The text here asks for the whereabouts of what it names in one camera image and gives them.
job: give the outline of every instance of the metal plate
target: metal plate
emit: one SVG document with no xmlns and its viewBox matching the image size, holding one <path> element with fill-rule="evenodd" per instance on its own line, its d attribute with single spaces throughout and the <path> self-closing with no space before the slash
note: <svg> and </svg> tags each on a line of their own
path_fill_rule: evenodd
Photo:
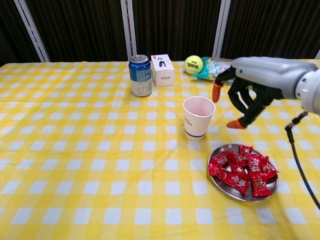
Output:
<svg viewBox="0 0 320 240">
<path fill-rule="evenodd" d="M 216 148 L 209 156 L 208 166 L 209 166 L 209 161 L 210 161 L 211 157 L 218 157 L 221 155 L 221 152 L 223 152 L 223 151 L 232 151 L 232 152 L 237 153 L 239 145 L 240 144 L 226 144 L 226 145 L 222 145 L 222 146 Z M 264 156 L 261 152 L 258 152 L 255 149 L 252 151 L 252 153 L 253 154 L 260 154 L 260 155 Z M 225 194 L 229 195 L 230 197 L 232 197 L 234 199 L 245 201 L 245 202 L 260 202 L 260 201 L 266 200 L 266 199 L 270 198 L 276 192 L 277 187 L 278 187 L 278 175 L 276 175 L 276 176 L 268 179 L 268 181 L 266 182 L 266 188 L 272 192 L 272 195 L 262 196 L 262 197 L 253 197 L 251 184 L 250 184 L 250 187 L 246 191 L 245 196 L 243 196 L 238 190 L 236 190 L 232 186 L 229 186 L 226 183 L 222 182 L 218 177 L 210 176 L 210 178 L 212 179 L 212 182 L 222 192 L 224 192 Z"/>
</svg>

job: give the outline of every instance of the small product box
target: small product box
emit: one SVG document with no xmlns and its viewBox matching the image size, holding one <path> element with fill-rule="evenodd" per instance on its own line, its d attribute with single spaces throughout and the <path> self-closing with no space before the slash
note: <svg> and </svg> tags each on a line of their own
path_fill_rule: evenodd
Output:
<svg viewBox="0 0 320 240">
<path fill-rule="evenodd" d="M 168 54 L 152 55 L 152 74 L 157 87 L 174 85 L 175 69 Z"/>
</svg>

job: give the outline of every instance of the yellow tennis ball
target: yellow tennis ball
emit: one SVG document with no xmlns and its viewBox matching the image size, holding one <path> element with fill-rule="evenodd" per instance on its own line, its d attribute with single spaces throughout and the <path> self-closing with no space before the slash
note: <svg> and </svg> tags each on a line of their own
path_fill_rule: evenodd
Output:
<svg viewBox="0 0 320 240">
<path fill-rule="evenodd" d="M 184 61 L 184 69 L 188 74 L 198 74 L 201 72 L 203 63 L 200 57 L 192 55 Z"/>
</svg>

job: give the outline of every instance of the blue aluminum can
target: blue aluminum can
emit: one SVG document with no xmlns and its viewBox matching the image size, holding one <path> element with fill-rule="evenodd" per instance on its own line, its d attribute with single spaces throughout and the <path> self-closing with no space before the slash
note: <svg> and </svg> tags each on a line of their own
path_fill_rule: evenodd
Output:
<svg viewBox="0 0 320 240">
<path fill-rule="evenodd" d="M 130 58 L 129 72 L 131 91 L 138 97 L 152 93 L 151 64 L 146 55 L 135 55 Z"/>
</svg>

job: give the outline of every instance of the wrapped candy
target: wrapped candy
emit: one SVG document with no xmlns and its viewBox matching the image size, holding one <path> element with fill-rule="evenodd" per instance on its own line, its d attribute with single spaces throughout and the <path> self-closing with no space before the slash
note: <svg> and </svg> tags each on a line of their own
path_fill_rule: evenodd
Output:
<svg viewBox="0 0 320 240">
<path fill-rule="evenodd" d="M 267 189 L 267 180 L 263 173 L 250 172 L 249 175 L 252 185 L 252 196 L 254 198 L 272 195 L 272 192 L 269 189 Z"/>
<path fill-rule="evenodd" d="M 231 187 L 237 189 L 242 195 L 246 194 L 247 189 L 249 188 L 249 183 L 243 180 L 234 172 L 227 172 L 225 178 L 221 179 L 224 183 L 228 184 Z"/>
<path fill-rule="evenodd" d="M 237 156 L 236 156 L 236 153 L 233 152 L 233 151 L 223 151 L 222 152 L 222 155 L 225 155 L 228 162 L 234 162 L 234 163 L 237 163 Z"/>
<path fill-rule="evenodd" d="M 253 151 L 254 147 L 253 146 L 245 146 L 245 145 L 239 145 L 238 146 L 238 152 L 241 156 L 245 156 L 247 154 L 250 154 Z"/>
<path fill-rule="evenodd" d="M 220 172 L 216 174 L 216 176 L 223 181 L 223 179 L 226 179 L 227 174 L 230 173 L 227 169 L 220 167 Z"/>
<path fill-rule="evenodd" d="M 240 167 L 245 167 L 245 166 L 248 165 L 248 161 L 247 161 L 247 159 L 246 159 L 244 156 L 236 153 L 236 154 L 235 154 L 235 157 L 236 157 L 236 163 L 237 163 Z"/>
<path fill-rule="evenodd" d="M 221 156 L 211 157 L 209 162 L 215 166 L 223 167 L 228 163 L 228 159 L 226 155 L 222 154 Z"/>
<path fill-rule="evenodd" d="M 242 157 L 240 154 L 233 152 L 233 151 L 223 151 L 222 154 L 226 155 L 228 162 L 234 162 L 240 167 L 245 167 L 248 165 L 247 160 Z"/>
<path fill-rule="evenodd" d="M 277 175 L 279 171 L 273 166 L 270 161 L 268 161 L 267 164 L 263 166 L 262 172 L 265 176 L 265 179 L 268 180 Z"/>
<path fill-rule="evenodd" d="M 219 171 L 219 167 L 214 165 L 212 162 L 209 162 L 209 174 L 211 177 L 217 175 L 220 171 Z"/>
<path fill-rule="evenodd" d="M 236 173 L 240 178 L 242 178 L 243 180 L 245 180 L 246 182 L 250 181 L 249 175 L 245 172 L 245 170 L 243 169 L 243 167 L 237 165 L 236 163 L 233 162 L 229 162 L 231 171 L 233 173 Z"/>
<path fill-rule="evenodd" d="M 249 164 L 249 171 L 260 173 L 262 171 L 262 168 L 267 164 L 269 157 L 259 154 L 248 154 L 247 160 Z"/>
</svg>

